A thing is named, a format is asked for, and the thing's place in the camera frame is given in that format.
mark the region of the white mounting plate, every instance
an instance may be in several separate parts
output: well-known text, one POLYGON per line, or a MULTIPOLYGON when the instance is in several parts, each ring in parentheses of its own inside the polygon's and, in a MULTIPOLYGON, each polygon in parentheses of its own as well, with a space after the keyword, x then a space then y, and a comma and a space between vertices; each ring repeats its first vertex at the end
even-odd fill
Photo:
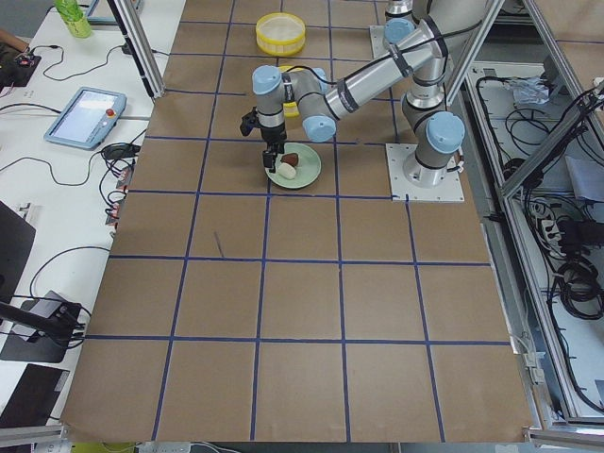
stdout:
POLYGON ((388 53, 384 48, 384 25, 369 25, 369 36, 374 59, 388 53))
MULTIPOLYGON (((415 144, 386 143, 386 157, 388 159, 388 173, 390 174, 390 190, 393 201, 433 202, 433 203, 462 203, 463 189, 461 188, 460 174, 447 173, 443 182, 432 189, 417 187, 409 182, 403 174, 405 158, 415 151, 415 144)), ((451 158, 448 168, 457 164, 451 158)))

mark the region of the blue joint cap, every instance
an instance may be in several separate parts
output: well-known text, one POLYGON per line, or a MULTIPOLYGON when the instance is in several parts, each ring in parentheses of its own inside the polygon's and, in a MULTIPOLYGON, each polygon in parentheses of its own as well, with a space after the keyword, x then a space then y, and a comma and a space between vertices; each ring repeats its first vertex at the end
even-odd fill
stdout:
POLYGON ((261 66, 252 75, 254 94, 267 94, 281 83, 281 72, 276 66, 261 66))
POLYGON ((384 38, 390 44, 396 44, 411 34, 414 29, 415 25, 413 22, 402 17, 396 17, 388 21, 386 26, 384 26, 384 38))
POLYGON ((336 122, 325 115, 309 116, 302 122, 302 127, 311 142, 326 142, 336 133, 336 122))
MULTIPOLYGON (((320 76, 323 80, 327 80, 327 74, 325 74, 325 71, 321 68, 312 68, 312 70, 318 75, 320 76)), ((321 87, 321 93, 325 94, 327 92, 327 83, 325 83, 323 80, 319 80, 319 86, 321 87)))
POLYGON ((463 142, 465 126, 463 121, 450 111, 439 111, 428 120, 426 136, 436 151, 441 154, 452 154, 463 142))

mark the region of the white desk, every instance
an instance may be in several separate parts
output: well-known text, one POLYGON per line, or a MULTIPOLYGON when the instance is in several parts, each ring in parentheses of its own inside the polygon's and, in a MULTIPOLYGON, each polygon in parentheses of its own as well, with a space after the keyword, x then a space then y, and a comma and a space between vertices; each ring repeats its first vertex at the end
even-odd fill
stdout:
MULTIPOLYGON (((184 0, 145 2, 141 22, 153 49, 170 52, 184 3, 184 0)), ((48 74, 55 78, 64 78, 103 63, 111 47, 124 44, 124 37, 117 27, 103 26, 95 29, 89 38, 74 38, 69 34, 59 14, 52 10, 44 18, 30 47, 54 44, 65 49, 64 61, 52 68, 48 74)), ((78 88, 89 86, 124 93, 128 98, 123 114, 126 118, 148 119, 151 116, 153 102, 144 88, 134 59, 125 55, 122 50, 111 52, 108 65, 60 82, 42 74, 45 69, 59 61, 60 49, 40 48, 35 53, 42 57, 42 61, 27 87, 14 89, 10 95, 0 98, 0 106, 31 102, 63 109, 78 88)), ((155 57, 163 74, 168 58, 161 54, 155 54, 155 57)))
MULTIPOLYGON (((45 142, 42 136, 53 121, 54 117, 49 116, 0 115, 0 168, 29 156, 49 161, 61 182, 82 181, 92 152, 45 142)), ((146 121, 120 120, 105 143, 129 142, 145 128, 146 121)), ((136 143, 140 144, 142 140, 139 138, 136 143)), ((0 173, 2 202, 9 207, 30 202, 35 207, 31 223, 36 228, 36 239, 17 294, 27 294, 29 281, 36 271, 62 250, 81 245, 110 248, 110 227, 105 226, 106 205, 98 190, 99 180, 106 170, 102 158, 95 157, 89 181, 79 187, 58 186, 45 164, 31 160, 21 161, 0 173)), ((103 186, 104 193, 114 188, 115 183, 115 177, 109 175, 103 186)), ((54 260, 36 280, 34 294, 44 295, 52 290, 92 310, 107 256, 107 252, 101 250, 78 250, 54 260)), ((13 301, 16 306, 21 302, 22 299, 13 301)), ((82 313, 80 320, 86 317, 82 313)), ((0 331, 7 332, 9 324, 3 323, 0 331)), ((1 348, 6 337, 0 337, 1 348)), ((53 416, 59 417, 62 412, 78 357, 79 348, 72 349, 67 351, 62 363, 45 364, 71 371, 53 416)), ((5 408, 25 366, 25 362, 0 361, 0 411, 5 408)))

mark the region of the brown food item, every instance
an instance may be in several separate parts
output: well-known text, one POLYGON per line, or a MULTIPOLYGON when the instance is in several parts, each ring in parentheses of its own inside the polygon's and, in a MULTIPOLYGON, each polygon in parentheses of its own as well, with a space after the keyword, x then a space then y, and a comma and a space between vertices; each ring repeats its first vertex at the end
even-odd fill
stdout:
POLYGON ((281 158, 282 162, 285 163, 289 163, 290 165, 292 165, 294 168, 297 166, 298 162, 300 161, 297 153, 290 153, 290 154, 284 154, 283 157, 281 158))

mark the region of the person's arm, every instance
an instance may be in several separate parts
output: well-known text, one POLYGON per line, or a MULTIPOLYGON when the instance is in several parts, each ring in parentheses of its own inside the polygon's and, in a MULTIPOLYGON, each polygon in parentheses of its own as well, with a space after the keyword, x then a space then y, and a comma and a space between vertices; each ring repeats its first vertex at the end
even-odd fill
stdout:
POLYGON ((0 42, 5 42, 10 47, 18 50, 19 52, 24 52, 27 50, 29 44, 27 42, 20 40, 16 36, 8 33, 6 30, 0 28, 0 42))

